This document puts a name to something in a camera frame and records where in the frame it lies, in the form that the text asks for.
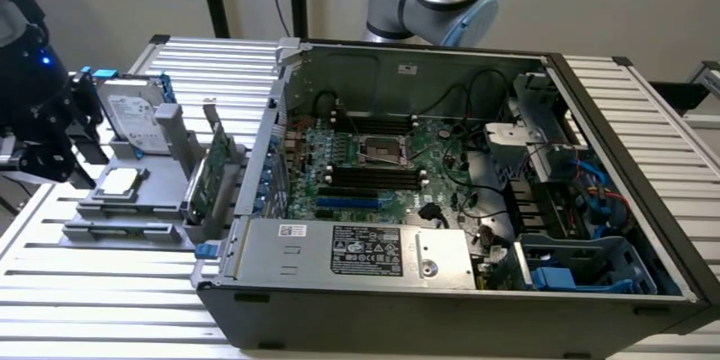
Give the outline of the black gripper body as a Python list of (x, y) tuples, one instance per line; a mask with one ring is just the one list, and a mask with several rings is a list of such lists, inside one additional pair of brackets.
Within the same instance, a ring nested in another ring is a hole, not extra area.
[(30, 143), (69, 143), (61, 95), (69, 71), (50, 45), (35, 0), (2, 0), (2, 133)]

